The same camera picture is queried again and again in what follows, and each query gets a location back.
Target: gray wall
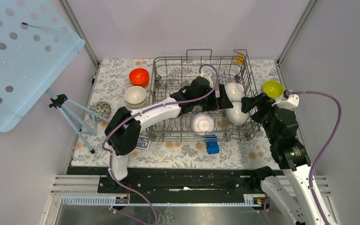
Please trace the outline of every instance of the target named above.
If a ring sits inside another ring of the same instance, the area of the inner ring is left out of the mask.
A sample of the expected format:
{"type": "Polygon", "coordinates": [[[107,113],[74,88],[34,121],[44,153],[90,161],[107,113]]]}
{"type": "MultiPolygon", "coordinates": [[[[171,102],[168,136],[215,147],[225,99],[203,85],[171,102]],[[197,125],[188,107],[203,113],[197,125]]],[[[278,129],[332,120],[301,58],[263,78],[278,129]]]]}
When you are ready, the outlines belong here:
{"type": "MultiPolygon", "coordinates": [[[[343,108],[339,130],[318,170],[333,192],[340,221],[360,224],[360,1],[318,1],[285,62],[293,90],[320,90],[343,108]]],[[[334,102],[301,96],[297,112],[315,158],[336,122],[334,102]]]]}
{"type": "MultiPolygon", "coordinates": [[[[83,103],[93,73],[81,50],[51,88],[83,103]]],[[[38,224],[55,175],[64,169],[75,133],[48,105],[44,94],[14,129],[0,133],[0,225],[38,224]]]]}
{"type": "Polygon", "coordinates": [[[100,59],[215,55],[276,59],[308,0],[68,0],[100,59]]]}

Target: round patterned object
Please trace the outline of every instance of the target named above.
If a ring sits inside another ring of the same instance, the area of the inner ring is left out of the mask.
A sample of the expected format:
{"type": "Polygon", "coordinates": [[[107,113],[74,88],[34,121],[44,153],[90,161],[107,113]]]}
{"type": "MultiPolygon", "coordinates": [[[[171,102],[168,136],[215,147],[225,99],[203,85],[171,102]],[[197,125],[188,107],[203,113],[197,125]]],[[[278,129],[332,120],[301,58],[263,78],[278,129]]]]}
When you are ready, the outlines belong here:
{"type": "Polygon", "coordinates": [[[90,110],[94,111],[95,113],[102,115],[103,117],[107,118],[111,113],[111,106],[108,102],[96,102],[91,107],[90,110]]]}

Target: perforated blue panel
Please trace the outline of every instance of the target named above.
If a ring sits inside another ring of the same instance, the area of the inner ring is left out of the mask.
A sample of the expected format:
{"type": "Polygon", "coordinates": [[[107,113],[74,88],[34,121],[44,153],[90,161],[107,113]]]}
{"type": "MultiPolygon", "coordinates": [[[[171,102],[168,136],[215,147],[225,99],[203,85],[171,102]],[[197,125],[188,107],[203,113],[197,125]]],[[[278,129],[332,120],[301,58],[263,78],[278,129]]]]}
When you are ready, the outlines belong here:
{"type": "Polygon", "coordinates": [[[20,121],[84,43],[47,1],[0,0],[1,132],[20,121]]]}

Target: floral tablecloth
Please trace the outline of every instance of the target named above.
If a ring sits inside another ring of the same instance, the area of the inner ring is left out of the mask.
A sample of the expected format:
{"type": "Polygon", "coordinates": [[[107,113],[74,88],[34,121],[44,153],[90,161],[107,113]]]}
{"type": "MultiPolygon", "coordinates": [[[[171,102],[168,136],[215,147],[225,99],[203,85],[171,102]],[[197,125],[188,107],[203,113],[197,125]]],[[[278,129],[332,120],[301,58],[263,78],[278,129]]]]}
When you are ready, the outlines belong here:
{"type": "MultiPolygon", "coordinates": [[[[112,112],[125,106],[125,91],[132,86],[128,79],[134,68],[145,68],[152,74],[153,59],[105,59],[96,80],[90,105],[106,101],[112,112]]],[[[279,81],[274,60],[251,60],[252,71],[258,89],[267,80],[279,81]]],[[[89,116],[85,121],[91,125],[89,116]]],[[[86,135],[96,150],[91,154],[86,145],[78,140],[71,161],[72,166],[108,166],[109,154],[101,149],[105,135],[105,121],[97,122],[97,135],[86,135]]],[[[220,152],[208,155],[204,142],[151,142],[149,150],[135,149],[130,153],[128,167],[174,167],[174,168],[225,168],[256,169],[269,165],[278,169],[270,155],[270,144],[264,130],[259,131],[251,141],[230,140],[219,142],[220,152]]]]}

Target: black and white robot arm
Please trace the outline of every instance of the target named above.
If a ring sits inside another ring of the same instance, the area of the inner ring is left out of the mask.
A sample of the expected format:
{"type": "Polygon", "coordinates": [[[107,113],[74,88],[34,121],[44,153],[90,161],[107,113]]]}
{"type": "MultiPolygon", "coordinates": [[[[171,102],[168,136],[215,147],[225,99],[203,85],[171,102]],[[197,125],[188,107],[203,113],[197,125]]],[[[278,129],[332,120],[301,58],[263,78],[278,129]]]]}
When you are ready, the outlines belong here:
{"type": "MultiPolygon", "coordinates": [[[[182,88],[178,92],[171,94],[170,98],[155,105],[131,111],[125,107],[120,108],[107,126],[106,135],[132,115],[141,113],[147,108],[150,109],[161,104],[165,105],[134,117],[126,123],[126,128],[125,126],[120,127],[109,138],[108,143],[114,152],[110,163],[113,166],[112,170],[116,179],[122,180],[127,176],[128,156],[135,149],[141,130],[160,121],[191,112],[196,105],[202,106],[203,111],[233,107],[223,85],[219,85],[219,98],[216,98],[216,94],[213,92],[201,101],[185,104],[174,103],[204,96],[210,90],[209,81],[198,77],[190,86],[182,88]]],[[[299,125],[294,112],[289,110],[292,106],[297,106],[297,104],[298,97],[289,96],[286,102],[278,104],[264,93],[256,97],[244,97],[242,99],[242,111],[244,113],[257,107],[258,111],[252,116],[252,120],[262,124],[271,144],[271,155],[290,181],[299,203],[290,196],[268,166],[255,170],[253,175],[255,185],[270,196],[283,215],[291,221],[291,224],[324,225],[325,222],[318,209],[318,207],[321,207],[325,215],[327,215],[329,223],[335,225],[337,223],[330,217],[330,212],[317,189],[315,180],[312,188],[315,188],[318,195],[319,205],[316,204],[308,185],[311,160],[308,157],[306,148],[296,138],[299,125]]]]}

